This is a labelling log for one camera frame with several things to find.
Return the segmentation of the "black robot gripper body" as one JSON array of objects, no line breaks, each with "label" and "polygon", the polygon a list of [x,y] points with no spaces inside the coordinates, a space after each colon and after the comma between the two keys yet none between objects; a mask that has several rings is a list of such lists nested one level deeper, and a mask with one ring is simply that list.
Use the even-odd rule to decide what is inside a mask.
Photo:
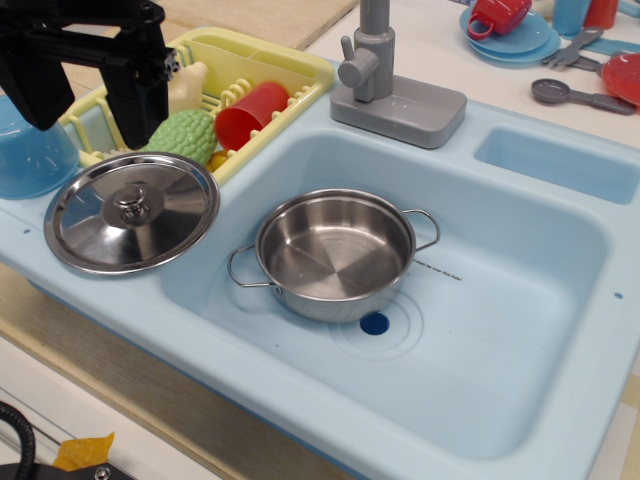
[{"label": "black robot gripper body", "polygon": [[86,66],[109,58],[175,68],[162,7],[153,1],[3,1],[1,66],[38,58]]}]

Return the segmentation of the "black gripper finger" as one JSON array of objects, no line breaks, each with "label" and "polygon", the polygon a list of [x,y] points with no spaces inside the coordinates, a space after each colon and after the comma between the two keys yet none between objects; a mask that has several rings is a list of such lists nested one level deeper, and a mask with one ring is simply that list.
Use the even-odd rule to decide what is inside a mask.
[{"label": "black gripper finger", "polygon": [[2,55],[1,87],[21,116],[41,131],[75,101],[62,64],[34,56]]},{"label": "black gripper finger", "polygon": [[170,59],[107,58],[99,71],[124,143],[145,146],[168,116]]}]

